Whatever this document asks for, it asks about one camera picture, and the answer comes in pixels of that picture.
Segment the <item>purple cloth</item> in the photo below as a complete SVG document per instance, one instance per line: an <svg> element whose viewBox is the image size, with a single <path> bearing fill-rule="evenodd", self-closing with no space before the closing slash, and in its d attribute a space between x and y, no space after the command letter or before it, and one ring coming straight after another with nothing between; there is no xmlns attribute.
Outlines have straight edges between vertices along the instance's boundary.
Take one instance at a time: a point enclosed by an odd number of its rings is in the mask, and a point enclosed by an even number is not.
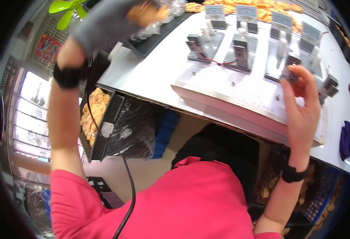
<svg viewBox="0 0 350 239"><path fill-rule="evenodd" d="M345 126L342 127L340 139L340 156L342 161L350 157L350 122L345 121Z"/></svg>

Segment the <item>white cylinder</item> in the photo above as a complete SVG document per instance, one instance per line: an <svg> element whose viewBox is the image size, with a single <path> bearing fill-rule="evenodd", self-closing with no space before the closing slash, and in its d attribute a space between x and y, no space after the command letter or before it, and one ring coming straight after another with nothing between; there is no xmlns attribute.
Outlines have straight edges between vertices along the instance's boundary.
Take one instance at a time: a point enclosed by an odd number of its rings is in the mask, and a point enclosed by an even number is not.
<svg viewBox="0 0 350 239"><path fill-rule="evenodd" d="M279 40L281 39L287 39L287 33L285 31L280 31Z"/></svg>
<svg viewBox="0 0 350 239"><path fill-rule="evenodd" d="M320 52L320 49L317 46L315 46L313 48L313 50L312 50L311 55L310 55L310 59L309 59L310 62L314 62L315 61L316 56L319 54L319 52Z"/></svg>
<svg viewBox="0 0 350 239"><path fill-rule="evenodd" d="M287 39L281 38L279 40L279 44L277 45L277 55L279 57L284 57L285 53L287 52Z"/></svg>
<svg viewBox="0 0 350 239"><path fill-rule="evenodd" d="M245 32L248 32L248 24L247 24L247 22L240 22L240 28L244 28Z"/></svg>
<svg viewBox="0 0 350 239"><path fill-rule="evenodd" d="M209 32L207 31L206 28L202 28L201 29L203 31L203 39L206 41L206 42L210 42L211 41L211 36L209 35Z"/></svg>
<svg viewBox="0 0 350 239"><path fill-rule="evenodd" d="M321 63L321 55L318 54L316 55L314 61L312 62L312 66L310 67L312 72L317 72L318 69L320 68L320 63Z"/></svg>
<svg viewBox="0 0 350 239"><path fill-rule="evenodd" d="M215 35L214 27L212 26L210 19L206 19L206 24L207 24L207 29L208 29L210 35Z"/></svg>
<svg viewBox="0 0 350 239"><path fill-rule="evenodd" d="M239 31L239 37L246 37L246 31L244 28L240 27L238 31Z"/></svg>

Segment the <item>gloved hand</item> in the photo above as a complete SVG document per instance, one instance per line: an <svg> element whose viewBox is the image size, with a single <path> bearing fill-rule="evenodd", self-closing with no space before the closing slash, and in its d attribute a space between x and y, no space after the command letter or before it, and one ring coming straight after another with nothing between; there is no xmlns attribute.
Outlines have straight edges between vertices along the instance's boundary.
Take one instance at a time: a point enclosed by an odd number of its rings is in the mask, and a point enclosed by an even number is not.
<svg viewBox="0 0 350 239"><path fill-rule="evenodd" d="M140 30L129 24L127 13L143 0L101 0L74 30L72 36L82 46L86 57L102 47L106 41L124 41Z"/></svg>

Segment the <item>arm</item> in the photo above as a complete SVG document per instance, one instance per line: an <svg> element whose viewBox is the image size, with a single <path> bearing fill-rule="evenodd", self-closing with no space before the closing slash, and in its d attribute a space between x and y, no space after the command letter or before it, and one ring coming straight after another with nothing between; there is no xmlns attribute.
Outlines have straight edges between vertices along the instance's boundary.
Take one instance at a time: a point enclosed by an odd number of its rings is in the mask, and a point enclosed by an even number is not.
<svg viewBox="0 0 350 239"><path fill-rule="evenodd" d="M80 67L84 61L82 48L74 39L69 38L58 53L58 67ZM85 179L77 146L80 131L78 98L78 87L62 89L53 80L48 107L48 127L52 146L52 170L66 170Z"/></svg>
<svg viewBox="0 0 350 239"><path fill-rule="evenodd" d="M284 89L291 151L288 165L296 168L297 172L303 172L309 164L310 147L320 117L320 103L314 76L300 65L289 66L289 69L301 77L296 85L285 79L280 81ZM305 98L304 107L297 106L295 96ZM292 183L282 178L278 180L263 215L254 227L254 234L283 231L296 206L302 183L303 180Z"/></svg>

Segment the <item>black cable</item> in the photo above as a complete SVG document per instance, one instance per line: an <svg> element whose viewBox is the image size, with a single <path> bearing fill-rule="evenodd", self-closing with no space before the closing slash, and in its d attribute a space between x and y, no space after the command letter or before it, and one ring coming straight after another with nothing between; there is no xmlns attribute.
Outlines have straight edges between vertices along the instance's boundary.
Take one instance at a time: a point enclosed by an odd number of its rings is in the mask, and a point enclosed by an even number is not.
<svg viewBox="0 0 350 239"><path fill-rule="evenodd" d="M325 5L325 8L322 8L322 7L320 7L320 6L318 6L319 8L321 8L322 10L327 10L328 9L328 7L326 6L326 3L325 3L325 1L324 0L322 0L322 2L324 3L324 5Z"/></svg>
<svg viewBox="0 0 350 239"><path fill-rule="evenodd" d="M105 140L105 143L108 144L108 141L107 141L107 138L105 136L103 136L101 134L101 131L99 130L99 127L96 123L96 120L94 119L93 117L93 114L91 112L91 108L90 108L90 101L89 101L89 92L86 91L86 103L87 103L87 107L89 108L89 113L90 113L90 116L91 116L91 119L93 120L94 122L94 125L96 126L97 128L97 132L99 133L99 136L101 138L103 138L103 140ZM119 234L122 232L122 229L125 227L125 224L127 222L127 220L129 219L129 217L131 216L131 213L133 212L134 210L134 206L135 206L135 199L136 199L136 193L135 193L135 186L134 186L134 181L133 181L133 177L131 176L131 173L130 173L130 170L128 168L128 165L127 165L127 162L126 162L126 159L125 157L123 156L123 153L120 153L122 159L123 159L123 162L125 163L125 167L126 167L126 170L127 170L127 174L128 174L128 177L130 179L130 184L131 184L131 194L132 194L132 198L131 198L131 204L130 204L130 208L128 209L125 217L123 218L121 224L119 225L118 229L116 230L114 236L113 236L113 239L117 239L119 237Z"/></svg>

